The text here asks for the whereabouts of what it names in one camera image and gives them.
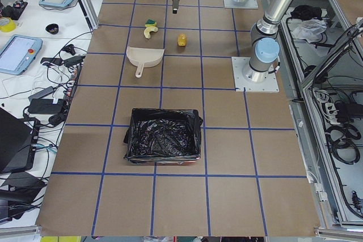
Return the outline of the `pale melon slice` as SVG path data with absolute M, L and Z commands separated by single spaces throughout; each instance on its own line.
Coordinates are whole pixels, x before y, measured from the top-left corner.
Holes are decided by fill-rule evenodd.
M 151 33 L 152 32 L 158 32 L 158 27 L 156 26 L 149 26 L 149 27 L 146 27 L 144 29 L 144 32 L 143 32 L 143 35 L 146 39 L 150 39 L 151 38 Z

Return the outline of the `yellow potato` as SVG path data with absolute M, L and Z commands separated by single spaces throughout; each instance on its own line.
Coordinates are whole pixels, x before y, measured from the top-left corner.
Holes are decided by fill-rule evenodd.
M 185 47 L 187 45 L 187 36 L 185 33 L 180 33 L 177 37 L 177 45 L 179 47 Z

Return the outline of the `beige dustpan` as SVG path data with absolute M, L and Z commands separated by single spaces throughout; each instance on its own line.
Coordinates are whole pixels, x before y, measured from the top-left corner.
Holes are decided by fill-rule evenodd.
M 158 65 L 164 55 L 164 49 L 136 48 L 128 46 L 126 56 L 130 63 L 136 67 L 135 77 L 142 77 L 144 68 Z

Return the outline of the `green yellow sponge piece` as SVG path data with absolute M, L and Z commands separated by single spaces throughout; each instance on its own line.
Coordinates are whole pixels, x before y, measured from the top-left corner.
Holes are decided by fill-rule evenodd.
M 157 22 L 155 20 L 152 20 L 152 19 L 148 19 L 146 22 L 145 22 L 145 27 L 156 27 L 157 26 Z

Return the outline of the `bin with black liner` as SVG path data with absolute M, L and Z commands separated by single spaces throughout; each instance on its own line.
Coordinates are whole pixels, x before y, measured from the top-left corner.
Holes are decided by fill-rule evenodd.
M 124 159 L 183 164 L 201 156 L 202 118 L 196 109 L 134 108 L 124 137 Z

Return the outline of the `small black bowl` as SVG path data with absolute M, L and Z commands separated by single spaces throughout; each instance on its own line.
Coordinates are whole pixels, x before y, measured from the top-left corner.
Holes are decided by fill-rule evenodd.
M 51 35 L 56 35 L 59 33 L 59 25 L 56 23 L 49 24 L 45 27 L 45 30 Z

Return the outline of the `black cloth bundle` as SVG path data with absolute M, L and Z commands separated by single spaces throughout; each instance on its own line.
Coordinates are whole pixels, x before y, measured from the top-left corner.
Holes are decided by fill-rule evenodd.
M 290 14 L 294 19 L 322 19 L 322 9 L 320 7 L 313 7 L 309 5 L 299 5 Z

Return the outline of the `crumpled white cloth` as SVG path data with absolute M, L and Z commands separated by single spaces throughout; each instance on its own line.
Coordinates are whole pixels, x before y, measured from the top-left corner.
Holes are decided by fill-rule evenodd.
M 306 40 L 308 43 L 318 42 L 326 31 L 327 24 L 323 20 L 310 19 L 302 21 L 292 31 L 294 39 Z

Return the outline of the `yellow tape roll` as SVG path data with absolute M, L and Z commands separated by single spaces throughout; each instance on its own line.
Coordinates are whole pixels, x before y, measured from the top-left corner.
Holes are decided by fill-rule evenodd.
M 4 33 L 11 32 L 16 29 L 16 24 L 11 18 L 1 17 L 0 18 L 0 31 Z

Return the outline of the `lower blue teach pendant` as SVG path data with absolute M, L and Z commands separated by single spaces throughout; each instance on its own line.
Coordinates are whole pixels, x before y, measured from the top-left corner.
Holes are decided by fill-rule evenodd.
M 43 40 L 40 38 L 12 35 L 1 49 L 1 72 L 20 75 L 36 58 L 42 45 Z

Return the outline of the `black power adapter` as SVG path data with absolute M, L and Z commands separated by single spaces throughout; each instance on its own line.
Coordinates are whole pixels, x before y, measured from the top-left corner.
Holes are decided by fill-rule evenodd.
M 30 114 L 58 114 L 66 107 L 63 99 L 32 99 L 28 107 Z

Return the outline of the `black laptop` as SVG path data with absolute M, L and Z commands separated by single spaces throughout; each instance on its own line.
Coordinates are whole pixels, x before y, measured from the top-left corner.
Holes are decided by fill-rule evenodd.
M 33 167 L 39 124 L 34 117 L 16 118 L 1 109 L 1 174 L 23 172 Z

